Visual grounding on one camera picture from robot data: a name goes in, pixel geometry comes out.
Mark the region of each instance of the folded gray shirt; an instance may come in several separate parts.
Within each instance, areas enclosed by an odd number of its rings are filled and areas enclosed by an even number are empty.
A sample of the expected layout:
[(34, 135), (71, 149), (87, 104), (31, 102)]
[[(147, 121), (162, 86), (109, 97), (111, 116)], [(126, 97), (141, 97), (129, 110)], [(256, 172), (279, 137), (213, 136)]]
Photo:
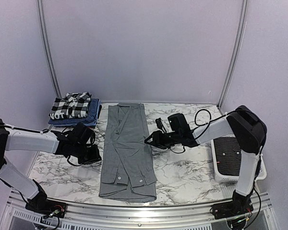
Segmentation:
[(156, 176), (144, 105), (119, 103), (108, 108), (99, 196), (128, 202), (156, 199)]

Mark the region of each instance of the marble pattern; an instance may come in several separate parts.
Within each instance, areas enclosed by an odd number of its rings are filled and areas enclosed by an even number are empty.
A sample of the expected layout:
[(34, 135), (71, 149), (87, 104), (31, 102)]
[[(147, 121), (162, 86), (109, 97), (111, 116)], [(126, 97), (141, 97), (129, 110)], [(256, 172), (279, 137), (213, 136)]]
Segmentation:
[[(104, 103), (97, 127), (96, 144), (103, 156), (103, 145), (107, 127), (108, 106), (117, 103)], [(146, 103), (145, 114), (149, 132), (157, 130), (155, 119), (161, 117), (169, 128), (167, 117), (175, 113), (183, 113), (190, 124), (195, 127), (194, 115), (199, 109), (208, 109), (212, 118), (220, 116), (215, 105), (180, 104), (180, 103)], [(198, 116), (198, 123), (208, 121), (207, 113)], [(181, 152), (181, 146), (173, 151)], [(100, 198), (99, 182), (102, 161), (92, 165), (74, 167), (67, 163), (63, 156), (55, 156), (41, 152), (34, 163), (30, 178), (38, 181), (49, 197), (68, 201), (111, 205), (111, 206), (170, 206), (230, 198), (234, 184), (219, 184), (214, 180), (214, 169), (210, 143), (196, 148), (186, 147), (183, 154), (170, 150), (153, 148), (154, 169), (157, 176), (157, 200), (148, 203), (128, 203)]]

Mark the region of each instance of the blue fabric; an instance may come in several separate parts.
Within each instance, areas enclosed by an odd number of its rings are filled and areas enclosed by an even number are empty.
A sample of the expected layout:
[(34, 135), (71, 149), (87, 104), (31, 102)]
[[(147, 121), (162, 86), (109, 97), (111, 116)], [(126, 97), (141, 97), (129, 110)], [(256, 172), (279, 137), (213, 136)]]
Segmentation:
[(74, 126), (79, 122), (88, 123), (90, 126), (95, 126), (98, 120), (98, 113), (101, 101), (99, 99), (91, 99), (90, 106), (88, 109), (87, 117), (84, 118), (66, 118), (61, 120), (48, 121), (48, 124), (54, 126)]

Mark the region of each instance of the white marble surface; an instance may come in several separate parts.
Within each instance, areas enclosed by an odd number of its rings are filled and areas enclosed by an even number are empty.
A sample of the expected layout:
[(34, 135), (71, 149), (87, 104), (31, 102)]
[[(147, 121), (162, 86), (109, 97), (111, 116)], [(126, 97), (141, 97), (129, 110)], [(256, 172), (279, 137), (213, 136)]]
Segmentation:
[[(104, 136), (107, 127), (108, 106), (117, 103), (104, 103), (97, 127), (96, 144), (103, 156)], [(155, 119), (161, 117), (169, 127), (167, 117), (183, 113), (191, 128), (195, 127), (195, 113), (202, 108), (208, 109), (212, 118), (220, 116), (215, 105), (207, 104), (172, 104), (146, 103), (145, 113), (149, 132), (157, 130)], [(209, 116), (202, 112), (198, 123), (208, 121)], [(174, 151), (182, 151), (176, 146)], [(92, 165), (74, 167), (63, 156), (41, 152), (38, 156), (30, 178), (38, 181), (49, 197), (80, 203), (116, 205), (116, 206), (170, 206), (230, 198), (235, 188), (233, 184), (219, 184), (214, 180), (210, 143), (195, 148), (186, 147), (183, 154), (170, 150), (153, 148), (154, 169), (157, 176), (157, 200), (149, 203), (127, 203), (100, 198), (99, 181), (102, 161)]]

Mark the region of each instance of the checkered fabric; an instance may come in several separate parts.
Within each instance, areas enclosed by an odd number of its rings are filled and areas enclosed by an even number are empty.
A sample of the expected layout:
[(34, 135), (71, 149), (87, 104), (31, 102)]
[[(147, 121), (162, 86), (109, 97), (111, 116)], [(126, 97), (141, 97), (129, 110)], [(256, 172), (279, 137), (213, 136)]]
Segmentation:
[(78, 122), (82, 122), (84, 124), (88, 124), (90, 126), (95, 126), (98, 120), (98, 114), (100, 112), (100, 104), (101, 101), (99, 99), (91, 99), (88, 114), (85, 118), (67, 118), (67, 119), (61, 119), (61, 120), (52, 120), (50, 119), (48, 121), (48, 124), (59, 126), (59, 127), (66, 127), (66, 126), (75, 126), (78, 124)]
[(49, 116), (52, 120), (87, 117), (90, 102), (88, 92), (68, 93), (62, 99), (56, 98)]

